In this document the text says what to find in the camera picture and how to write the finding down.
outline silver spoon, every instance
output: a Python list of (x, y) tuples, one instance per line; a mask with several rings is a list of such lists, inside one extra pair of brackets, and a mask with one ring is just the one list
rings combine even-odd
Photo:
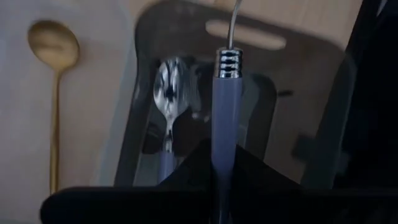
[(156, 107), (166, 119), (166, 132), (160, 152), (159, 183), (175, 169), (172, 148), (173, 124), (189, 105), (190, 82), (188, 68), (178, 57), (164, 61), (155, 78), (154, 99)]

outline utensil handle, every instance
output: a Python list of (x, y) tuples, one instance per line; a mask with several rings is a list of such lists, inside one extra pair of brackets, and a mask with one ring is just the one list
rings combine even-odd
[(163, 148), (160, 151), (158, 184), (166, 179), (175, 169), (172, 124), (173, 122), (167, 123), (166, 135), (163, 140)]
[(217, 214), (214, 214), (217, 223), (227, 223), (229, 217), (228, 195), (235, 161), (241, 93), (242, 78), (213, 77), (211, 163), (217, 179)]
[(174, 152), (160, 152), (160, 167), (159, 167), (158, 183), (165, 180), (175, 169)]
[(59, 170), (59, 85), (60, 72), (54, 76), (52, 87), (52, 111), (51, 111), (51, 145), (50, 145), (50, 194), (58, 190)]

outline cutting board handle hole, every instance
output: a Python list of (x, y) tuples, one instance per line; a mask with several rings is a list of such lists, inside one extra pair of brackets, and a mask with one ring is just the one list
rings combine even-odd
[[(206, 22), (206, 31), (213, 36), (226, 39), (228, 26), (228, 22), (211, 20)], [(238, 24), (235, 25), (234, 41), (265, 50), (281, 50), (286, 46), (286, 39), (281, 36)]]

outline metal wire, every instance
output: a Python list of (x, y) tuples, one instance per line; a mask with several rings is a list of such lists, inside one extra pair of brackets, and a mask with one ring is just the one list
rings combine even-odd
[(231, 21), (229, 22), (229, 29), (228, 29), (228, 49), (233, 49), (234, 48), (234, 30), (235, 30), (235, 21), (236, 21), (236, 16), (238, 15), (238, 10), (239, 7), (241, 6), (242, 0), (236, 0), (234, 11), (232, 12), (232, 18)]

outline blue utensil handle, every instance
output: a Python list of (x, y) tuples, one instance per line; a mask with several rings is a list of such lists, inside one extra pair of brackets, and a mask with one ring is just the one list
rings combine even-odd
[(173, 152), (160, 152), (160, 167), (158, 175), (158, 183), (165, 180), (175, 169), (175, 156)]
[(217, 179), (218, 223), (228, 220), (228, 195), (235, 161), (242, 78), (213, 77), (211, 163)]

